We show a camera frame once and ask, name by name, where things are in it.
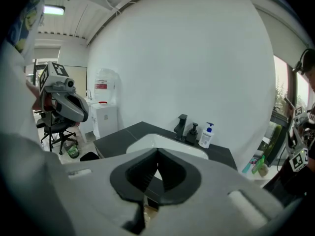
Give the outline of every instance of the white lotion bottle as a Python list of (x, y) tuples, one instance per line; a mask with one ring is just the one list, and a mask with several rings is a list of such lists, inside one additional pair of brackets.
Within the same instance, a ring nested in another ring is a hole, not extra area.
[(209, 148), (210, 141), (214, 136), (214, 133), (212, 133), (212, 126), (214, 126), (214, 124), (207, 122), (207, 127), (202, 131), (202, 136), (199, 140), (199, 145), (203, 148)]

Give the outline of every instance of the black chair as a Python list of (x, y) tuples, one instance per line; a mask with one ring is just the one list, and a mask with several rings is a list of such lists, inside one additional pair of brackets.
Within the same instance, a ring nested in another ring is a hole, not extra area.
[(70, 127), (69, 123), (67, 122), (60, 122), (60, 123), (57, 123), (53, 126), (51, 126), (51, 133), (49, 132), (49, 127), (47, 125), (45, 125), (45, 123), (43, 122), (42, 119), (39, 119), (37, 121), (37, 124), (36, 124), (36, 127), (37, 128), (41, 128), (41, 127), (44, 127), (44, 137), (40, 140), (41, 143), (43, 143), (43, 140), (49, 136), (50, 134), (57, 134), (59, 133), (59, 138), (57, 140), (54, 140), (54, 138), (52, 136), (50, 136), (52, 139), (53, 139), (53, 142), (51, 142), (51, 140), (49, 141), (49, 150), (51, 151), (51, 148), (53, 148), (53, 145), (58, 143), (58, 142), (61, 142), (60, 144), (60, 152), (59, 154), (62, 155), (63, 152), (62, 152), (62, 148), (63, 148), (63, 144), (65, 141), (71, 141), (71, 142), (74, 142), (76, 145), (78, 145), (78, 141), (75, 140), (75, 139), (72, 139), (72, 138), (69, 138), (70, 136), (76, 136), (76, 133), (73, 132), (69, 132), (68, 130), (66, 130), (67, 128)]

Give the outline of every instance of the camera lens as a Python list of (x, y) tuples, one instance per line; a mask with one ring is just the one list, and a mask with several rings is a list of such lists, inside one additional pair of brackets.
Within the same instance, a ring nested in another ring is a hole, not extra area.
[(70, 88), (73, 87), (73, 84), (74, 84), (73, 81), (69, 81), (68, 82), (68, 87), (70, 87)]

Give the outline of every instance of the fluorescent light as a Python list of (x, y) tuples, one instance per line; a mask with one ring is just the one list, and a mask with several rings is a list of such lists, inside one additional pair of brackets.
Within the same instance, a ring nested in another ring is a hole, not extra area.
[(44, 6), (45, 14), (54, 14), (54, 15), (63, 15), (64, 7), (54, 6), (54, 5), (45, 5)]

